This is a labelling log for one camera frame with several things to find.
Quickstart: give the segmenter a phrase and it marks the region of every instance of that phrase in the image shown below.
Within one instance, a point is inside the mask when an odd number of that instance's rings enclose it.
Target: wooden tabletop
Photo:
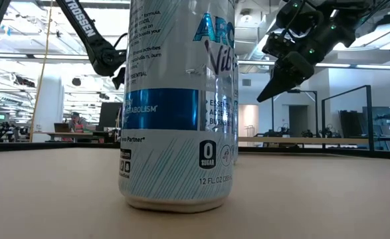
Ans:
[[[390,160],[240,155],[226,203],[129,207],[117,149],[0,153],[0,239],[390,239]]]

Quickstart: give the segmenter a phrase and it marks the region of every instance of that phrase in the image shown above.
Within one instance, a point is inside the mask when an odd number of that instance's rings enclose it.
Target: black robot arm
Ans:
[[[0,0],[0,22],[11,0]],[[113,76],[126,61],[127,50],[116,50],[97,31],[94,22],[82,8],[79,0],[56,0],[69,23],[75,29],[86,48],[94,71],[101,76]]]
[[[278,60],[257,100],[263,102],[309,79],[335,45],[349,47],[355,30],[389,1],[326,0],[315,6],[307,0],[287,0],[276,16],[276,25],[284,30],[271,33],[262,49]]]

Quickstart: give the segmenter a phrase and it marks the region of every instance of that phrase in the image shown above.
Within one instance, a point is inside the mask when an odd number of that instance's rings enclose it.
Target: energy drink can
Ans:
[[[234,150],[234,157],[233,157],[233,163],[235,164],[238,159],[239,155],[239,65],[237,63],[237,56],[235,56],[235,70],[234,70],[234,76],[233,76],[233,84],[234,84],[234,94],[233,94],[233,102],[235,103],[235,110],[234,110],[234,123],[235,123],[235,150]]]
[[[120,191],[136,208],[221,206],[233,181],[235,1],[130,8]]]

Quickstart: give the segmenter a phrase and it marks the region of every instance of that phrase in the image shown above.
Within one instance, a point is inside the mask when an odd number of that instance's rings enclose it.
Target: doorway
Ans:
[[[289,129],[291,137],[302,137],[308,129],[308,106],[289,106]]]

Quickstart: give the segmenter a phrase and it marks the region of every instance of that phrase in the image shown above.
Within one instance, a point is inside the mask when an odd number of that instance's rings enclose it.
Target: cable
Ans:
[[[120,43],[121,39],[122,39],[123,37],[125,37],[126,35],[128,35],[128,33],[122,34],[122,35],[116,40],[115,45],[114,45],[115,48],[116,48],[116,46],[118,45],[118,43]]]
[[[368,15],[367,17],[363,20],[363,22],[360,25],[363,25],[365,22],[367,22],[376,12],[382,9],[386,4],[388,4],[390,0],[384,0],[378,6],[376,6]]]
[[[301,10],[304,7],[304,5],[306,4],[306,2],[307,2],[307,0],[302,0],[300,8],[296,11],[296,13],[293,16],[293,18],[290,20],[290,22],[287,24],[285,29],[282,31],[282,34],[280,34],[280,36],[279,36],[280,38],[284,38],[285,37],[286,33],[288,32],[288,29],[290,28],[290,25],[292,25],[292,23],[294,22],[295,18],[301,13]]]
[[[37,96],[35,97],[34,114],[33,114],[32,120],[31,120],[31,131],[30,131],[30,135],[29,135],[29,142],[30,143],[33,142],[35,113],[37,112],[38,100],[40,98],[41,84],[43,83],[44,69],[46,66],[47,54],[49,53],[49,36],[50,36],[52,9],[53,9],[53,0],[50,0],[49,23],[47,25],[47,37],[46,37],[46,51],[45,51],[44,59],[43,59],[43,67],[41,68],[40,80],[39,80],[38,86],[37,86]]]
[[[312,33],[314,33],[316,31],[316,29],[318,29],[324,22],[324,16],[323,16],[323,13],[321,13],[320,11],[312,11],[312,12],[309,12],[309,13],[303,13],[303,15],[305,16],[310,16],[310,17],[316,17],[316,26],[315,27],[311,27],[310,30],[308,31],[308,33],[304,34],[303,36],[299,36],[299,37],[295,37],[291,32],[290,30],[288,30],[286,33],[291,37],[292,40],[294,40],[294,42],[297,42],[298,40],[301,40],[301,39],[304,39],[306,37],[308,37],[309,35],[311,35]]]

